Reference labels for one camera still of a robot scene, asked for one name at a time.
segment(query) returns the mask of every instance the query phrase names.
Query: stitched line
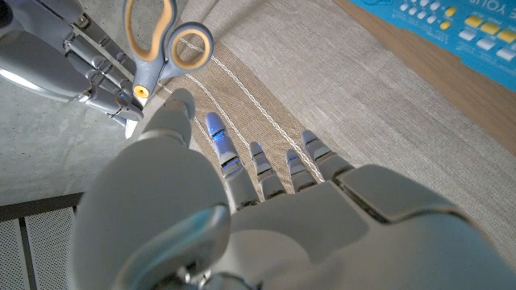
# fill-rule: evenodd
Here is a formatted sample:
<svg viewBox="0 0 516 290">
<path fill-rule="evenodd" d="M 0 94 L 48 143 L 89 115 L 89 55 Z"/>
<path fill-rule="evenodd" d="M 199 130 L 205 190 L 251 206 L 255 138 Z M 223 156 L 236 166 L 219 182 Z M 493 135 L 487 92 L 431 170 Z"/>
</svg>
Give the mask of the stitched line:
<svg viewBox="0 0 516 290">
<path fill-rule="evenodd" d="M 235 131 L 235 133 L 239 137 L 240 141 L 242 141 L 242 143 L 245 145 L 245 147 L 249 150 L 249 143 L 248 143 L 248 141 L 246 141 L 245 138 L 242 136 L 242 134 L 240 134 L 240 131 L 238 129 L 236 129 L 235 124 L 229 119 L 229 117 L 227 116 L 227 114 L 224 111 L 224 109 L 218 104 L 217 100 L 215 100 L 215 98 L 211 95 L 210 91 L 208 91 L 208 89 L 200 81 L 198 81 L 195 77 L 192 77 L 192 75 L 190 75 L 189 73 L 187 73 L 186 76 L 190 80 L 192 80 L 194 83 L 196 83 L 204 91 L 206 96 L 208 96 L 210 98 L 210 100 L 217 107 L 217 109 L 220 112 L 220 114 L 222 114 L 223 117 L 226 119 L 226 121 L 229 124 L 229 126 Z"/>
<path fill-rule="evenodd" d="M 181 42 L 186 44 L 189 48 L 192 48 L 198 52 L 203 52 L 203 50 L 190 42 L 188 42 L 185 39 L 181 38 Z M 224 72 L 227 73 L 227 75 L 233 79 L 233 81 L 243 90 L 243 93 L 245 93 L 246 96 L 248 96 L 249 100 L 255 105 L 255 107 L 267 118 L 267 120 L 273 125 L 273 127 L 280 132 L 281 136 L 289 142 L 290 146 L 293 147 L 293 149 L 297 152 L 297 154 L 301 157 L 301 159 L 305 162 L 305 164 L 308 164 L 311 171 L 317 176 L 318 180 L 320 182 L 323 182 L 323 176 L 315 166 L 315 164 L 306 156 L 306 154 L 302 151 L 302 149 L 293 141 L 290 136 L 287 135 L 285 130 L 280 127 L 280 125 L 274 121 L 274 118 L 267 112 L 266 109 L 264 109 L 261 104 L 255 99 L 255 97 L 249 92 L 249 90 L 242 84 L 242 82 L 239 80 L 239 78 L 229 69 L 225 64 L 223 64 L 220 60 L 218 60 L 215 56 L 211 56 L 211 59 L 223 69 Z"/>
<path fill-rule="evenodd" d="M 166 86 L 162 85 L 160 82 L 158 82 L 158 85 L 163 88 L 167 93 L 170 93 L 172 94 L 172 91 L 167 88 Z M 213 141 L 211 141 L 210 137 L 208 136 L 208 134 L 206 133 L 206 131 L 204 131 L 204 128 L 201 126 L 201 123 L 199 122 L 199 120 L 197 119 L 197 117 L 193 117 L 193 120 L 195 121 L 195 123 L 197 124 L 197 126 L 199 127 L 199 130 L 202 132 L 202 134 L 204 135 L 204 138 L 206 138 L 206 140 L 208 140 L 208 143 L 211 145 L 211 147 L 213 148 L 213 150 L 215 150 L 215 145 L 213 144 Z"/>
</svg>

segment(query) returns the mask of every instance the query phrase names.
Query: metal grate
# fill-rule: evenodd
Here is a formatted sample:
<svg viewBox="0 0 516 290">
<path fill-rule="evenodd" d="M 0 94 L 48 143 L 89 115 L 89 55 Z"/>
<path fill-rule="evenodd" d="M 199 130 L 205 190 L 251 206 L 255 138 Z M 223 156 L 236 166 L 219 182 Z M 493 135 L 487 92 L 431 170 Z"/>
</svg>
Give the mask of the metal grate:
<svg viewBox="0 0 516 290">
<path fill-rule="evenodd" d="M 22 235 L 17 219 L 0 222 L 0 289 L 29 289 Z"/>
<path fill-rule="evenodd" d="M 73 209 L 58 209 L 25 217 L 38 290 L 65 290 Z"/>
</svg>

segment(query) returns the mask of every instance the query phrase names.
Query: gray floor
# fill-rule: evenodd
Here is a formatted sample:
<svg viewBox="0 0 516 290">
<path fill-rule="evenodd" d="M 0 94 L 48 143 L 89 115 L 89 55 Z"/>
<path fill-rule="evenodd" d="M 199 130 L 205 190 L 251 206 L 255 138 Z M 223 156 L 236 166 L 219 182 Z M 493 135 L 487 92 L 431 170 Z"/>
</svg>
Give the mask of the gray floor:
<svg viewBox="0 0 516 290">
<path fill-rule="evenodd" d="M 123 48 L 123 0 L 80 1 Z M 136 2 L 136 37 L 145 40 L 162 2 Z M 37 96 L 0 78 L 0 205 L 84 191 L 126 144 L 123 129 L 104 114 L 73 101 Z"/>
</svg>

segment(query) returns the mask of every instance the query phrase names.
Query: white robotic hand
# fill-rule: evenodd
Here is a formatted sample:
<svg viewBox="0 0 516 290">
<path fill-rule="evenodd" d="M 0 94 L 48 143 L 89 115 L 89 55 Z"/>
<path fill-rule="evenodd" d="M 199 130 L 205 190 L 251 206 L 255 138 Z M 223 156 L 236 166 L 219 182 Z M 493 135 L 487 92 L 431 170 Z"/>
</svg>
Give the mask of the white robotic hand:
<svg viewBox="0 0 516 290">
<path fill-rule="evenodd" d="M 251 143 L 260 202 L 225 126 L 208 114 L 225 193 L 212 164 L 188 149 L 194 107 L 188 91 L 175 91 L 83 196 L 73 288 L 516 288 L 455 205 L 389 169 L 353 168 L 310 131 L 302 142 L 326 181 L 288 151 L 296 193 L 287 194 Z"/>
</svg>

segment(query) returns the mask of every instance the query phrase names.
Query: gray robotic hand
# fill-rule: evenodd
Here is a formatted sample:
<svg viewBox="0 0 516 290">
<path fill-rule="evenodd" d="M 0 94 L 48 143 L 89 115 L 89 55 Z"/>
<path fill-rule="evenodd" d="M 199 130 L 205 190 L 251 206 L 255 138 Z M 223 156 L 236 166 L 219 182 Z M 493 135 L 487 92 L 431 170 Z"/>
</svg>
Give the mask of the gray robotic hand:
<svg viewBox="0 0 516 290">
<path fill-rule="evenodd" d="M 44 97 L 83 102 L 122 126 L 140 121 L 132 83 L 106 56 L 134 74 L 135 62 L 79 2 L 0 0 L 0 77 Z"/>
<path fill-rule="evenodd" d="M 455 205 L 376 165 L 352 167 L 302 134 L 325 181 L 295 151 L 285 191 L 258 143 L 265 201 L 217 114 L 215 168 L 189 146 L 195 106 L 173 93 L 78 206 L 75 289 L 511 289 L 516 275 Z"/>
</svg>

